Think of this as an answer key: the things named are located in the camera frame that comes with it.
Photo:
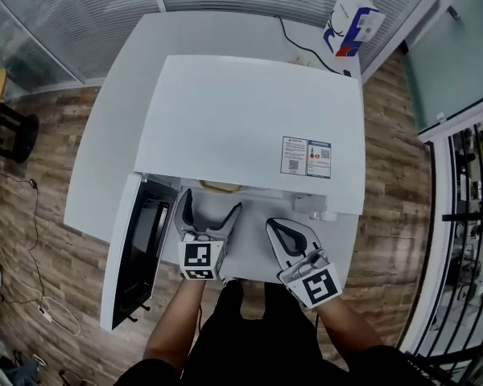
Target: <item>label sticker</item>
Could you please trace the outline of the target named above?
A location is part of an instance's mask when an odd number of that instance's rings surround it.
[[[306,175],[331,178],[331,143],[308,140],[308,164]]]
[[[308,161],[308,140],[283,136],[281,150],[281,173],[288,175],[306,175]]]

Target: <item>wooden floor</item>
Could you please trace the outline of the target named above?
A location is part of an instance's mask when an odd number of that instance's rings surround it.
[[[391,56],[365,85],[366,193],[344,299],[359,310],[386,343],[395,345],[417,293],[429,223],[431,173],[429,155],[416,138],[402,57]],[[113,334],[99,329],[101,289],[108,248],[63,224],[73,162],[98,88],[30,96],[15,104],[20,113],[35,113],[41,126],[35,149],[22,165],[0,158],[0,170],[39,186],[36,223],[39,262],[47,296],[66,304],[82,326],[78,337],[49,324],[36,303],[0,302],[1,331],[11,347],[48,362],[45,384],[60,384],[57,372],[68,369],[99,385],[112,384],[140,359],[148,335],[179,283],[177,271],[162,266],[151,310],[136,312],[139,322],[124,322]],[[28,183],[0,176],[0,243],[10,267],[27,285],[39,288],[27,250],[35,242],[35,191]],[[204,319],[221,286],[208,283]],[[8,301],[35,297],[5,272],[2,293]],[[242,310],[247,318],[262,315],[262,287],[246,286]],[[52,315],[70,331],[68,315],[52,305]],[[327,335],[319,330],[326,358],[341,363]]]

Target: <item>qr code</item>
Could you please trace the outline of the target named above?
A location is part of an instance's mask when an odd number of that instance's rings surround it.
[[[299,160],[288,160],[288,170],[298,170]]]

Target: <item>person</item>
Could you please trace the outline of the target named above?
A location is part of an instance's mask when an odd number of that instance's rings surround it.
[[[316,312],[349,372],[324,361],[316,328],[283,285],[265,283],[262,319],[241,315],[243,288],[227,282],[213,314],[196,330],[206,281],[183,280],[148,339],[143,360],[116,385],[178,381],[241,383],[255,380],[324,384],[432,384],[340,297]]]

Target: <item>electrical outlet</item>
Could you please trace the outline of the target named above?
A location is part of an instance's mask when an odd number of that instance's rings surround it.
[[[41,315],[45,318],[47,322],[52,323],[52,316],[42,307],[38,307],[38,311],[41,313]]]

